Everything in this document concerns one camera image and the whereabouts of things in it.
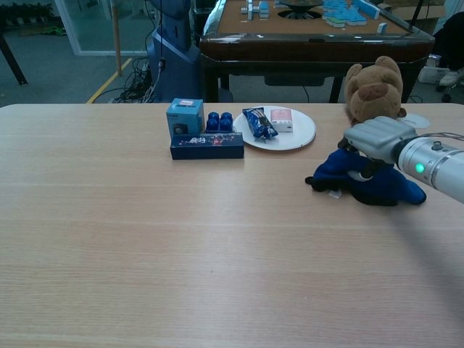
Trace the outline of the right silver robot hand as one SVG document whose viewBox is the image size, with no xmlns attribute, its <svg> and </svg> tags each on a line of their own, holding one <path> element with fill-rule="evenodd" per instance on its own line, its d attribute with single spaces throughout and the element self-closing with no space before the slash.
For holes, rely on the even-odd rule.
<svg viewBox="0 0 464 348">
<path fill-rule="evenodd" d="M 397 164 L 402 149 L 417 137 L 412 126 L 379 116 L 345 130 L 338 147 L 368 158 L 362 170 L 350 170 L 349 175 L 356 181 L 369 181 L 381 168 Z"/>
</svg>

